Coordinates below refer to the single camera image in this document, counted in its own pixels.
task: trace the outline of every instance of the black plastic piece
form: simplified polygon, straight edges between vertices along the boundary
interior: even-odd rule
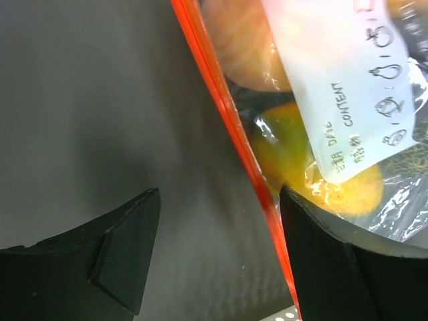
[[[427,319],[426,249],[315,211],[287,189],[280,207],[304,321]]]
[[[140,311],[158,189],[32,247],[0,251],[0,320],[129,321]]]

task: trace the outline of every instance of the yellow fruit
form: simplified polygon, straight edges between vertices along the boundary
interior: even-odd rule
[[[387,5],[396,17],[399,8],[411,2],[388,0]],[[428,0],[416,0],[413,7],[426,10]],[[204,0],[202,14],[220,66],[230,80],[260,92],[291,91],[261,0]]]
[[[413,9],[418,12],[428,10],[428,0],[388,0],[387,7],[392,17],[399,17]]]
[[[326,182],[318,170],[296,103],[265,112],[250,137],[254,155],[268,183],[287,185],[317,206],[343,216],[359,216],[381,201],[383,176],[378,165],[343,184]]]

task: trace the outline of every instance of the orange stripe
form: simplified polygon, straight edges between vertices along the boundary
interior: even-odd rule
[[[263,175],[256,164],[235,104],[227,88],[221,68],[215,58],[214,49],[203,25],[199,4],[197,0],[171,0],[171,3],[179,18],[181,28],[183,29],[205,83],[220,111],[220,115],[260,200],[283,273],[286,277],[293,301],[298,307],[298,298],[294,286],[280,215],[276,210],[274,199],[265,184]]]

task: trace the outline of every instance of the green fruit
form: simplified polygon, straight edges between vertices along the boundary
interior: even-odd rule
[[[428,173],[428,145],[417,144],[389,157],[382,163],[388,174],[417,177]]]
[[[391,156],[381,163],[388,175],[418,177],[428,174],[428,121],[424,120],[413,131],[419,144]]]

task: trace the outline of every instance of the citrus fruit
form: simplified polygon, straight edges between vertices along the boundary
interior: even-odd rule
[[[343,216],[370,213],[382,199],[378,165],[342,184],[322,178],[295,102],[264,112],[249,140],[263,175],[277,192],[287,185],[317,206]]]
[[[411,2],[417,11],[428,9],[428,0],[388,0],[387,5],[397,17],[404,12],[399,9]],[[260,92],[292,90],[261,0],[204,0],[202,14],[221,69],[230,80]]]

